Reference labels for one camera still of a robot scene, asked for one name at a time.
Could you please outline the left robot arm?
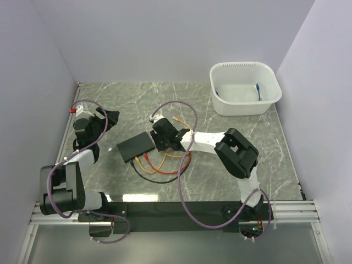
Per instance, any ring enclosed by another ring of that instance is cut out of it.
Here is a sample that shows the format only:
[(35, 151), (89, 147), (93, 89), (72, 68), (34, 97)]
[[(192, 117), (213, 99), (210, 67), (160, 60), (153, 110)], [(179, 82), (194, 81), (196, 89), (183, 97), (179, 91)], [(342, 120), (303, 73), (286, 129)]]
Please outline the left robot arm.
[(55, 214), (49, 196), (61, 212), (91, 210), (91, 214), (98, 221), (104, 221), (110, 216), (110, 206), (103, 192), (86, 191), (82, 173), (95, 164), (100, 154), (96, 140), (103, 133), (118, 123), (119, 111), (103, 111), (100, 107), (96, 111), (103, 115), (99, 118), (87, 111), (76, 110), (76, 114), (87, 117), (77, 119), (73, 123), (76, 138), (73, 141), (73, 150), (79, 153), (70, 161), (58, 167), (52, 174), (50, 190), (47, 190), (47, 178), (54, 167), (44, 166), (40, 170), (40, 210), (43, 215)]

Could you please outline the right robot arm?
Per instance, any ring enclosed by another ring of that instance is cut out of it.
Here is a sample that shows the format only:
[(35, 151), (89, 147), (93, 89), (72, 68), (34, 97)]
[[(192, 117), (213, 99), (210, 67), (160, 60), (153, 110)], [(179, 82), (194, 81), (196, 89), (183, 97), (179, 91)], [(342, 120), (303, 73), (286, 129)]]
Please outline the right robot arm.
[(237, 179), (242, 213), (247, 219), (255, 219), (261, 213), (261, 193), (257, 178), (259, 152), (238, 130), (230, 128), (220, 133), (204, 133), (191, 129), (177, 130), (162, 115), (150, 118), (151, 136), (159, 151), (172, 149), (183, 152), (204, 152), (216, 155), (229, 174)]

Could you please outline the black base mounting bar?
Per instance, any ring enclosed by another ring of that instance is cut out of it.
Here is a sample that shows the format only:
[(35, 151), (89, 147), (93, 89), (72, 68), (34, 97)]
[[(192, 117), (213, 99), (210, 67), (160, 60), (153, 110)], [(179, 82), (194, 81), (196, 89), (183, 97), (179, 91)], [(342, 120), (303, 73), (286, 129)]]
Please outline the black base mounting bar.
[[(240, 201), (187, 202), (189, 211), (200, 222), (217, 226), (230, 220), (240, 209)], [(185, 212), (181, 202), (109, 202), (98, 212), (117, 215), (130, 222), (131, 232), (179, 232), (198, 231), (196, 224)], [(255, 208), (245, 206), (240, 215), (226, 227), (224, 232), (238, 233), (240, 222), (272, 220), (269, 205), (260, 201)]]

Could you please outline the white plastic basin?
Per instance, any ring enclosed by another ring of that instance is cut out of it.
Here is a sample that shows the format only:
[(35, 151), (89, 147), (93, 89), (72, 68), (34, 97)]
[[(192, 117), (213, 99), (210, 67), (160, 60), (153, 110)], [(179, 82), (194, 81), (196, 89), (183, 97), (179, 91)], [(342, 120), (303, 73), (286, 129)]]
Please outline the white plastic basin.
[(222, 116), (264, 114), (282, 97), (274, 71), (261, 62), (224, 62), (210, 69), (214, 110)]

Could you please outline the aluminium frame rail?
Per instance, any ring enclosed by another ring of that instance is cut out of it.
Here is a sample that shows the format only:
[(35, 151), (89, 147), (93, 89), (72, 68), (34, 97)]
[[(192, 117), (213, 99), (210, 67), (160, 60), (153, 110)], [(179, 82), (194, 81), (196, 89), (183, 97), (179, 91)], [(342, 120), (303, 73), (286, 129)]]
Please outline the aluminium frame rail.
[[(273, 201), (271, 202), (274, 220), (272, 223), (317, 223), (320, 222), (313, 201)], [(57, 214), (45, 216), (41, 213), (39, 203), (35, 204), (29, 225), (102, 225), (107, 222), (79, 222), (79, 214), (62, 218)]]

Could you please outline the black network switch box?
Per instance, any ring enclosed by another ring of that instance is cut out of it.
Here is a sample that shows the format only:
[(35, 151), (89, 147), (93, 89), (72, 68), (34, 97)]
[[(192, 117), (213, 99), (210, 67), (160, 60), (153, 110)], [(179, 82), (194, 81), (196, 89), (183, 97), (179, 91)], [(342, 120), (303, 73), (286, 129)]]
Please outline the black network switch box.
[(125, 163), (133, 160), (135, 157), (142, 156), (144, 153), (155, 149), (155, 145), (148, 133), (142, 132), (123, 142), (117, 144), (117, 149)]

